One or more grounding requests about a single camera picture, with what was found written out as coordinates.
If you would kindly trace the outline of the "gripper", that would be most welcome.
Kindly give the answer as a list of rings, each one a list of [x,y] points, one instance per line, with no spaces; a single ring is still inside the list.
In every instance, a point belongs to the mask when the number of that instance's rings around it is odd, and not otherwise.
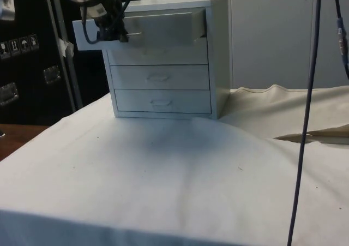
[[[115,19],[119,20],[118,32],[115,31],[116,25],[110,24],[103,26],[101,22],[97,22],[97,27],[99,28],[97,31],[97,39],[117,39],[119,33],[119,41],[121,43],[127,43],[129,38],[122,20],[124,17],[124,14],[122,13],[122,0],[103,0],[103,6],[106,10],[106,14],[103,16],[103,21],[113,22]]]

